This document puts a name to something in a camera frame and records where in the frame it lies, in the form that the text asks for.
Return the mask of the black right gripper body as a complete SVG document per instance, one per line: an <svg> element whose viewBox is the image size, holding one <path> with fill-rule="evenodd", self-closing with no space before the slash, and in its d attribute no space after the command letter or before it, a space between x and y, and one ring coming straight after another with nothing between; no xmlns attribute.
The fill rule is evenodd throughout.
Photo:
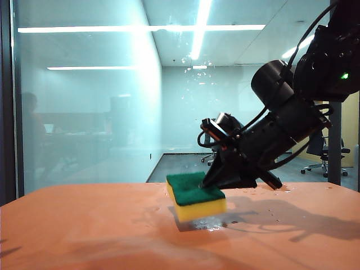
<svg viewBox="0 0 360 270"><path fill-rule="evenodd" d="M238 146L239 140L234 133L242 127L236 118L205 118L200 125L202 132L214 139L217 149L215 158L220 156L224 163L234 169L234 188L255 188L258 171L262 169Z"/></svg>

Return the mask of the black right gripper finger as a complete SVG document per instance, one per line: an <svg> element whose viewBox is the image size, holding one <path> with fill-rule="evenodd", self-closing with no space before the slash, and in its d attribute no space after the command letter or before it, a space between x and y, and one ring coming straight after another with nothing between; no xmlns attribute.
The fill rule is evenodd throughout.
<svg viewBox="0 0 360 270"><path fill-rule="evenodd" d="M234 188L234 169L227 163L224 163L220 156L214 159L210 169L199 184L200 188L211 186L218 187L219 189Z"/></svg>
<svg viewBox="0 0 360 270"><path fill-rule="evenodd" d="M282 187L282 182L278 177L276 177L272 172L266 170L258 171L259 178L265 182L273 190L279 189Z"/></svg>

